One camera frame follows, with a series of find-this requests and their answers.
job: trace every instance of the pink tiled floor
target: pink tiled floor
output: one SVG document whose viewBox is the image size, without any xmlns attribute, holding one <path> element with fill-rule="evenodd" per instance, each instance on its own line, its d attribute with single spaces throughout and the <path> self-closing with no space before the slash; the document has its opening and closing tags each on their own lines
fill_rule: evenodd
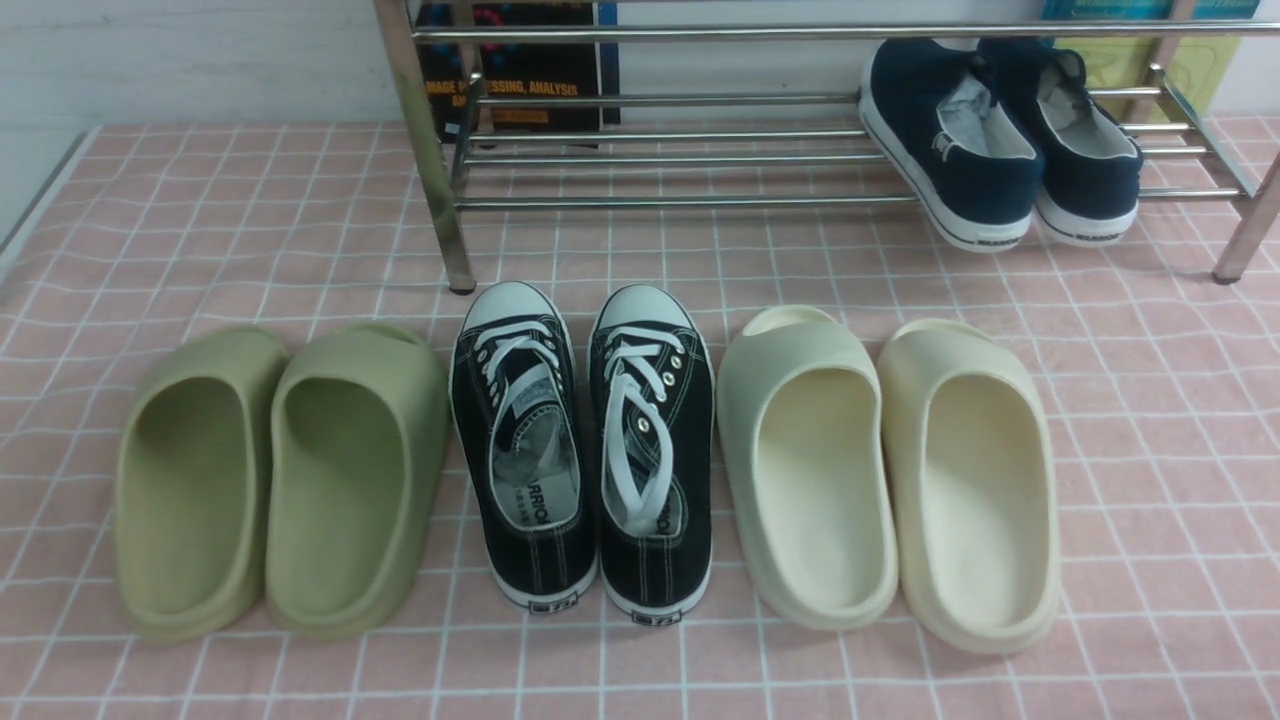
<svg viewBox="0 0 1280 720">
<path fill-rule="evenodd" d="M 1220 124 L 1254 173 L 1280 149 L 1280 122 Z M 1185 164 L 1148 174 L 1206 179 Z M 658 191 L 646 184 L 472 183 Z M 801 168 L 667 172 L 660 190 L 890 186 L 883 168 Z M 317 643 L 259 609 L 157 647 L 123 624 L 108 534 L 118 430 L 147 365 L 228 323 L 260 322 L 297 348 L 369 316 L 445 356 L 468 301 L 440 284 L 399 126 L 102 132 L 0 288 L 0 717 L 1272 716 L 1280 254 L 1213 286 L 1233 223 L 1222 205 L 1151 206 L 1111 250 L 1033 237 L 978 256 L 933 240 L 915 209 L 468 218 L 483 282 L 540 284 L 579 342 L 634 281 L 681 297 L 717 352 L 780 301 L 824 306 L 872 346 L 925 315 L 1000 338 L 1039 383 L 1059 457 L 1064 611 L 1021 656 L 956 652 L 902 603 L 859 633 L 782 624 L 750 592 L 719 470 L 712 585 L 686 623 L 635 628 L 599 585 L 562 616 L 525 618 L 492 584 L 456 451 L 419 582 L 387 628 Z"/>
</svg>

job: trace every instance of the slide sandal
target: slide sandal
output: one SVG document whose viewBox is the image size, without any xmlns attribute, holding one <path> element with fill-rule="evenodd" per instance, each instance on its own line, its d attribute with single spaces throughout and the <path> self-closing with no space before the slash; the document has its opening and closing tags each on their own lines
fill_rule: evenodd
<svg viewBox="0 0 1280 720">
<path fill-rule="evenodd" d="M 716 395 L 746 568 L 783 618 L 847 630 L 897 589 L 876 368 L 822 310 L 783 306 L 730 343 Z"/>
<path fill-rule="evenodd" d="M 161 360 L 138 384 L 115 479 L 116 585 L 143 638 L 183 641 L 262 592 L 269 418 L 288 355 L 233 327 Z"/>
<path fill-rule="evenodd" d="M 951 320 L 900 329 L 879 357 L 902 589 L 969 652 L 1042 639 L 1061 594 L 1048 427 L 1012 352 Z"/>
<path fill-rule="evenodd" d="M 357 324 L 298 354 L 271 406 L 266 598 L 276 624 L 339 638 L 399 609 L 448 429 L 444 369 L 412 331 Z"/>
</svg>

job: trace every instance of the metal shoe rack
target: metal shoe rack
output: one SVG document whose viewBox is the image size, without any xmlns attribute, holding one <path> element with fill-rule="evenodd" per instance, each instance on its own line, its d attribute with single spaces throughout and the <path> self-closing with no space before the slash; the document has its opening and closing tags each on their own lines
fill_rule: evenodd
<svg viewBox="0 0 1280 720">
<path fill-rule="evenodd" d="M 492 132 L 486 122 L 494 108 L 658 108 L 658 106 L 724 106 L 724 105 L 841 105 L 855 104 L 856 92 L 832 94 L 762 94 L 762 95 L 620 95 L 609 97 L 493 97 L 485 88 L 479 61 L 477 44 L 548 44 L 548 42 L 726 42 L 726 41 L 815 41 L 815 40 L 879 40 L 891 37 L 1155 37 L 1149 72 L 1143 87 L 1096 88 L 1094 96 L 1130 99 L 1125 128 L 1142 138 L 1151 135 L 1179 136 L 1185 145 L 1153 145 L 1144 147 L 1156 159 L 1188 158 L 1198 160 L 1213 184 L 1207 187 L 1143 188 L 1147 201 L 1228 201 L 1240 215 L 1240 223 L 1213 268 L 1212 277 L 1221 284 L 1240 279 L 1276 215 L 1280 214 L 1280 186 L 1274 183 L 1280 159 L 1272 163 L 1261 184 L 1254 184 L 1235 165 L 1213 138 L 1187 97 L 1170 82 L 1165 68 L 1172 60 L 1178 42 L 1185 36 L 1276 36 L 1280 23 L 1257 20 L 1190 20 L 1196 0 L 1176 0 L 1171 18 L 1161 22 L 1057 22 L 1019 24 L 876 24 L 876 26 L 677 26 L 677 27 L 475 27 L 468 0 L 452 4 L 456 26 L 451 28 L 415 28 L 406 0 L 374 0 L 379 26 L 387 45 L 396 90 L 399 94 L 404 120 L 421 176 L 426 201 L 440 254 L 444 259 L 449 287 L 460 295 L 476 287 L 462 236 L 460 215 L 467 210 L 631 210 L 678 208 L 860 208 L 882 204 L 914 202 L 904 196 L 724 196 L 698 195 L 687 197 L 474 197 L 466 195 L 467 170 L 475 167 L 518 168 L 600 168 L 627 167 L 660 170 L 680 167 L 744 167 L 858 164 L 883 160 L 873 150 L 850 154 L 742 156 L 710 154 L 705 156 L 662 155 L 511 155 L 485 149 L 522 145 L 621 145 L 621 143 L 716 143 L 769 142 L 797 140 L 859 138 L 860 129 L 822 131 L 703 131 L 703 132 L 626 132 L 604 129 L 591 133 L 503 133 Z M 417 46 L 453 44 L 461 50 L 467 105 L 458 135 L 452 165 L 447 165 L 435 122 L 426 96 L 426 82 L 419 63 Z M 1169 122 L 1146 122 L 1152 105 L 1164 110 Z M 470 132 L 474 126 L 479 132 Z"/>
</svg>

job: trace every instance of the green slide sandal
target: green slide sandal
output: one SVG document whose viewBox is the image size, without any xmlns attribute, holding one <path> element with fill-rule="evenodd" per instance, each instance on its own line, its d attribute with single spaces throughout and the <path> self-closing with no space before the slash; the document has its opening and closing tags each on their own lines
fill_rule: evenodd
<svg viewBox="0 0 1280 720">
<path fill-rule="evenodd" d="M 307 346 L 271 406 L 268 609 L 319 638 L 384 623 L 417 577 L 444 461 L 447 383 L 413 332 L 365 323 Z"/>
<path fill-rule="evenodd" d="M 182 641 L 262 592 L 271 396 L 288 355 L 271 333 L 200 337 L 138 386 L 115 482 L 116 579 L 145 638 Z"/>
</svg>

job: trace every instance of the white shoelace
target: white shoelace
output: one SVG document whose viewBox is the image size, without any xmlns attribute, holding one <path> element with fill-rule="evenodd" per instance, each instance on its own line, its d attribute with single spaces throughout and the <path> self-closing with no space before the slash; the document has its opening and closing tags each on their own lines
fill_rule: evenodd
<svg viewBox="0 0 1280 720">
<path fill-rule="evenodd" d="M 609 404 L 604 411 L 604 456 L 609 465 L 613 488 L 626 510 L 626 516 L 621 519 L 622 529 L 643 537 L 650 536 L 658 529 L 658 516 L 667 502 L 667 493 L 671 492 L 675 450 L 671 443 L 671 430 L 663 421 L 662 414 L 658 413 L 658 407 L 644 398 L 643 386 L 623 372 L 623 365 L 631 366 L 644 378 L 658 402 L 666 402 L 667 387 L 675 384 L 675 378 L 669 372 L 659 375 L 650 364 L 650 359 L 659 355 L 663 346 L 676 348 L 677 356 L 682 356 L 685 346 L 680 338 L 671 333 L 645 328 L 618 328 L 609 333 L 605 345 L 612 345 L 620 337 L 653 341 L 652 345 L 627 345 L 623 340 L 617 350 L 608 356 L 604 365 L 604 377 L 612 378 L 609 380 Z M 626 434 L 623 433 L 622 414 L 627 401 L 640 410 L 643 421 L 648 423 L 654 434 L 658 436 L 658 466 L 645 480 L 644 489 L 639 492 L 635 477 L 631 474 L 631 464 L 627 461 Z"/>
<path fill-rule="evenodd" d="M 530 332 L 534 333 L 532 337 L 526 334 Z M 484 370 L 485 382 L 489 386 L 490 401 L 498 400 L 497 397 L 498 370 L 499 368 L 502 368 L 502 361 L 516 350 L 531 350 L 536 352 L 545 364 L 550 365 L 552 377 L 556 380 L 556 384 L 559 386 L 558 380 L 559 357 L 556 356 L 554 350 L 552 350 L 550 347 L 548 347 L 547 345 L 544 345 L 538 340 L 539 337 L 548 337 L 548 338 L 550 337 L 550 332 L 541 323 L 529 320 L 524 323 L 516 323 L 512 325 L 504 325 L 500 328 L 488 329 L 480 333 L 480 337 L 476 338 L 476 347 L 484 347 L 486 342 L 494 338 L 504 336 L 516 336 L 516 334 L 518 334 L 520 337 L 508 337 L 507 340 L 499 341 L 493 350 L 493 355 L 489 355 L 488 350 L 481 350 L 476 355 L 476 360 L 484 363 L 481 369 Z M 500 419 L 503 415 L 506 415 L 507 410 L 511 409 L 512 402 L 515 402 L 515 400 L 520 397 L 520 393 L 524 392 L 524 389 L 527 386 L 538 382 L 539 379 L 541 378 L 538 378 L 531 373 L 525 373 L 524 375 L 517 378 L 516 382 L 512 383 L 509 388 L 507 388 L 506 395 L 502 396 L 502 401 L 498 404 L 498 413 L 495 416 Z"/>
</svg>

